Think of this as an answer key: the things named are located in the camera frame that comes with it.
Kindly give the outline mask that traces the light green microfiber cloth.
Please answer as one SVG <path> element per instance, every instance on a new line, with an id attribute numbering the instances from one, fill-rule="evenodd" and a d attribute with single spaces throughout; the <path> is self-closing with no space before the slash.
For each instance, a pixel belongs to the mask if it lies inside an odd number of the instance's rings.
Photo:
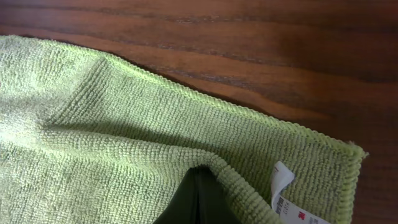
<path id="1" fill-rule="evenodd" d="M 1 37 L 1 222 L 153 223 L 189 170 L 209 169 L 233 218 L 280 223 L 283 196 L 350 223 L 359 146 L 200 93 L 113 54 Z"/>

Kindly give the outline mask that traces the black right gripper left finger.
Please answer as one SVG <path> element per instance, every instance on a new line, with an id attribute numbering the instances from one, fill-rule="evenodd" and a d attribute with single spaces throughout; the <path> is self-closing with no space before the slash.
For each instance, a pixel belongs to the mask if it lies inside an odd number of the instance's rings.
<path id="1" fill-rule="evenodd" d="M 198 222 L 197 170 L 189 169 L 166 209 L 154 224 L 194 224 Z"/>

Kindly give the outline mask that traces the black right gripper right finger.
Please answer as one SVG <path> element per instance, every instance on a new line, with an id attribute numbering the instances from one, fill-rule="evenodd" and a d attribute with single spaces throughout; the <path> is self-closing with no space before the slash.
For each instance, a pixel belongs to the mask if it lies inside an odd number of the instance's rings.
<path id="1" fill-rule="evenodd" d="M 207 167 L 198 170 L 198 217 L 204 224 L 241 223 L 226 201 L 223 186 Z"/>

